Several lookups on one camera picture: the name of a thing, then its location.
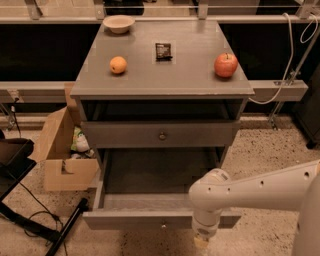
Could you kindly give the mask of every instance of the speckled floor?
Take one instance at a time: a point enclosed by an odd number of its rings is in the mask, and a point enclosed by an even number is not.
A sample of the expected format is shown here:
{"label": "speckled floor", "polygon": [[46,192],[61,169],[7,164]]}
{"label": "speckled floor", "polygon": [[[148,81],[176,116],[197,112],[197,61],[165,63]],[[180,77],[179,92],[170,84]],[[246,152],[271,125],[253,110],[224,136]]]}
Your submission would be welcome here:
{"label": "speckled floor", "polygon": [[[307,139],[289,116],[278,119],[279,130],[274,131],[264,116],[242,118],[241,130],[230,148],[222,169],[232,179],[278,170],[320,158],[320,148],[306,148]],[[22,129],[22,137],[37,139],[39,130]],[[6,132],[7,138],[17,137],[17,131]],[[85,192],[45,192],[43,189],[43,163],[23,180],[34,195],[50,211],[66,221],[82,197],[94,198],[94,190]],[[17,186],[5,199],[16,212],[29,217],[43,210],[21,187]],[[68,255],[290,255],[297,212],[236,209],[242,213],[233,229],[219,229],[206,250],[193,244],[192,230],[154,231],[94,231],[82,217],[78,219],[66,239]],[[46,215],[36,221],[55,227]],[[48,247],[42,238],[28,237],[23,230],[0,218],[0,255],[45,255]],[[62,246],[56,255],[66,255]]]}

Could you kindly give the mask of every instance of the drawer front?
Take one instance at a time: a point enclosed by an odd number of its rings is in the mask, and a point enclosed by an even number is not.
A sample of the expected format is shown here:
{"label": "drawer front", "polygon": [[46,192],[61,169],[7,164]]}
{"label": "drawer front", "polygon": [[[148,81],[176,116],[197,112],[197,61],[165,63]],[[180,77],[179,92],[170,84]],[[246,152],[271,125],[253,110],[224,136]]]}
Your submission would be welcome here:
{"label": "drawer front", "polygon": [[231,145],[239,121],[223,123],[84,122],[96,148],[211,147]]}
{"label": "drawer front", "polygon": [[94,230],[124,229],[190,229],[192,212],[107,212],[83,213],[88,226]]}

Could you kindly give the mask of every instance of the red apple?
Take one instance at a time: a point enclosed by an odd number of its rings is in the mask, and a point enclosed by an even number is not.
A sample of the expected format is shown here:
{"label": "red apple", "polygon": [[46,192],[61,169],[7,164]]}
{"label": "red apple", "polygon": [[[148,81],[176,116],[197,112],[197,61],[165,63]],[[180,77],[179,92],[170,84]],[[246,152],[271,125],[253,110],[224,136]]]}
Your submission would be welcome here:
{"label": "red apple", "polygon": [[238,59],[231,53],[220,54],[214,62],[214,71],[220,77],[231,77],[238,67]]}

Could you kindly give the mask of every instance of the black cable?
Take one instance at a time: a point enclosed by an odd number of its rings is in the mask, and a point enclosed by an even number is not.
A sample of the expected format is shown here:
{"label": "black cable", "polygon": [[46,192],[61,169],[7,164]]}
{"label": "black cable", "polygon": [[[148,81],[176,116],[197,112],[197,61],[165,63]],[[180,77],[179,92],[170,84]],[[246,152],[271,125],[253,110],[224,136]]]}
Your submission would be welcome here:
{"label": "black cable", "polygon": [[[13,179],[15,179],[15,180],[36,200],[36,202],[37,202],[38,204],[40,204],[40,205],[45,209],[45,211],[39,211],[39,212],[36,212],[36,213],[32,214],[32,215],[29,217],[29,219],[31,220],[32,217],[34,217],[34,216],[36,216],[36,215],[38,215],[38,214],[46,213],[46,214],[49,214],[49,215],[55,220],[55,222],[56,222],[56,230],[59,231],[59,230],[58,230],[58,223],[61,225],[61,230],[62,230],[63,227],[64,227],[64,224],[63,224],[63,222],[60,220],[59,216],[53,214],[43,203],[41,203],[41,202],[39,201],[39,199],[37,199],[37,198],[34,196],[34,194],[30,191],[30,189],[28,189],[28,188],[27,188],[24,184],[22,184],[14,175],[12,175],[9,170],[7,170],[7,173],[8,173]],[[37,235],[30,235],[30,234],[27,232],[27,230],[25,230],[25,229],[24,229],[24,233],[25,233],[27,236],[29,236],[29,237],[37,237]],[[66,254],[66,256],[68,256],[68,251],[67,251],[67,246],[66,246],[65,241],[63,242],[63,246],[64,246],[65,254]]]}
{"label": "black cable", "polygon": [[18,132],[19,132],[19,137],[21,138],[21,131],[20,131],[20,127],[18,124],[18,120],[17,120],[17,116],[16,116],[16,103],[19,101],[19,98],[15,98],[14,102],[13,102],[13,106],[11,108],[11,111],[13,113],[13,118],[14,118],[14,122],[17,126]]}

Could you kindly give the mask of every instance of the orange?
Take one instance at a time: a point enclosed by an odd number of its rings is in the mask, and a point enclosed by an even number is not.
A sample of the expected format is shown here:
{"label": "orange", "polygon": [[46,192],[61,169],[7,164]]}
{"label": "orange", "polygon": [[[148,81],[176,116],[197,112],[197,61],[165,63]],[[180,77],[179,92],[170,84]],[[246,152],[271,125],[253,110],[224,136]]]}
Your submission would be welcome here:
{"label": "orange", "polygon": [[121,74],[127,68],[127,61],[121,57],[116,56],[110,60],[110,70],[114,74]]}

